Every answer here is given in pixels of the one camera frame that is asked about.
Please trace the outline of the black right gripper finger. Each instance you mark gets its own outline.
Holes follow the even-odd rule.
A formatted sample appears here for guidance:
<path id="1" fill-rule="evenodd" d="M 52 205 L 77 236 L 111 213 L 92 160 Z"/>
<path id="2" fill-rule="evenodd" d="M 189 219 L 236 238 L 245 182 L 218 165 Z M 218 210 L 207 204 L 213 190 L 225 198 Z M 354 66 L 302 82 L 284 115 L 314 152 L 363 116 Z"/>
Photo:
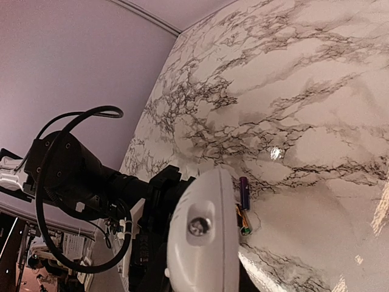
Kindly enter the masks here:
<path id="1" fill-rule="evenodd" d="M 241 251 L 239 257 L 239 291 L 269 291 L 266 287 L 264 274 L 256 266 L 255 262 L 249 259 Z"/>

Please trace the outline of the white remote control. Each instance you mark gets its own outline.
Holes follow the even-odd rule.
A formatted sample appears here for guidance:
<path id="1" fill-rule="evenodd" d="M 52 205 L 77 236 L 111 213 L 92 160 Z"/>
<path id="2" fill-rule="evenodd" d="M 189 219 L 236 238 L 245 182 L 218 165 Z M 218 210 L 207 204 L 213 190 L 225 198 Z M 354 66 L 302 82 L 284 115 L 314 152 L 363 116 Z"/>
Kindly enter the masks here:
<path id="1" fill-rule="evenodd" d="M 238 291 L 238 247 L 232 177 L 215 168 L 188 186 L 174 210 L 165 270 L 173 291 Z"/>

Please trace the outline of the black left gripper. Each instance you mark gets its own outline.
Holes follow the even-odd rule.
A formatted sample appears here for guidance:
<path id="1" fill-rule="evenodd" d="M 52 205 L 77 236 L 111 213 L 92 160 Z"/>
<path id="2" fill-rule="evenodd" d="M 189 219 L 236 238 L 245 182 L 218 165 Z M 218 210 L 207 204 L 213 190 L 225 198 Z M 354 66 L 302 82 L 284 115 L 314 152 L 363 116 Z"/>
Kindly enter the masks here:
<path id="1" fill-rule="evenodd" d="M 29 151 L 26 173 L 35 183 L 36 218 L 44 242 L 64 266 L 87 274 L 107 271 L 130 256 L 126 264 L 130 291 L 169 291 L 162 262 L 174 208 L 191 184 L 169 165 L 149 182 L 104 166 L 75 136 L 60 131 L 37 138 Z M 113 259 L 83 266 L 55 246 L 48 233 L 43 205 L 51 201 L 69 216 L 106 219 L 123 245 Z"/>

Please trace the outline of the purple AAA battery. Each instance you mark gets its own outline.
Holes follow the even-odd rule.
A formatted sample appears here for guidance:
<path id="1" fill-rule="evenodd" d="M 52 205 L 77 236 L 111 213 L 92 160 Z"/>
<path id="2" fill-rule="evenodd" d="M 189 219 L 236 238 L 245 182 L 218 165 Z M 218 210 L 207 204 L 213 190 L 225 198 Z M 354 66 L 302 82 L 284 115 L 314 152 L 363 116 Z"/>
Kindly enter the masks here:
<path id="1" fill-rule="evenodd" d="M 249 182 L 247 177 L 242 176 L 239 178 L 239 191 L 240 191 L 240 203 L 242 210 L 250 209 L 250 194 L 249 194 Z"/>

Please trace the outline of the gold AAA battery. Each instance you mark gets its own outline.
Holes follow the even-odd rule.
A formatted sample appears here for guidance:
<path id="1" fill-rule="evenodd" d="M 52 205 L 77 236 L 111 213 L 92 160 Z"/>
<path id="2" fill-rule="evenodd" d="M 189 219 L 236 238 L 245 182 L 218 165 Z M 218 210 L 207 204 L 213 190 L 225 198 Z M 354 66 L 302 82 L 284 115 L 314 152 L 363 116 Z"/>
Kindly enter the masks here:
<path id="1" fill-rule="evenodd" d="M 239 231 L 242 236 L 248 236 L 252 233 L 248 217 L 245 210 L 239 204 L 235 204 L 236 209 L 236 219 L 239 227 Z"/>

